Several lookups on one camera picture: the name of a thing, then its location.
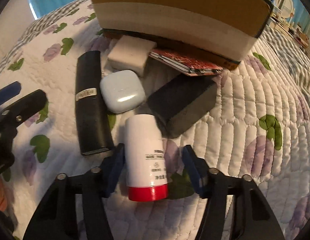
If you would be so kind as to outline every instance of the person's hand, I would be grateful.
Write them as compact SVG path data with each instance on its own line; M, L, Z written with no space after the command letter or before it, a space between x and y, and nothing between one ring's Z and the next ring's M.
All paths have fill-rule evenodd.
M0 177L0 211L5 211L7 208L7 199L5 197L3 181Z

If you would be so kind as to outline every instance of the white bottle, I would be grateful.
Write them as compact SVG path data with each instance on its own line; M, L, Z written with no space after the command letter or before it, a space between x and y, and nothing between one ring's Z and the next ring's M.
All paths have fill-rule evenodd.
M162 135L153 115L138 114L126 120L125 159L130 200L154 201L167 197Z

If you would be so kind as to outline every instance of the brown cardboard box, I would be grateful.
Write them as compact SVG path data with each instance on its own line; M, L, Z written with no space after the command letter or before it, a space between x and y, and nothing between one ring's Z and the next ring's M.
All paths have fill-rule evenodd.
M269 0L92 0L100 26L207 51L234 69L260 36Z

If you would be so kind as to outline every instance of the black case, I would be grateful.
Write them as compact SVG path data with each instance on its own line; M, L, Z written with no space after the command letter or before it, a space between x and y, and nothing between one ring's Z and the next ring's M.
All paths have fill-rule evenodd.
M216 104L217 85L210 76L180 74L151 94L147 104L164 136L176 138Z
M114 147L108 121L108 110L102 98L99 83L102 79L100 51L89 51L78 58L76 71L77 93L96 88L97 95L76 101L75 114L82 155L91 155L111 150Z

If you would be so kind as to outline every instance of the red cap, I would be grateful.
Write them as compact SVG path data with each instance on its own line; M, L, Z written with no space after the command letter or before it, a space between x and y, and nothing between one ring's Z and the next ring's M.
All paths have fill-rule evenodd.
M146 202L167 198L167 184L152 187L128 187L128 198L132 201Z

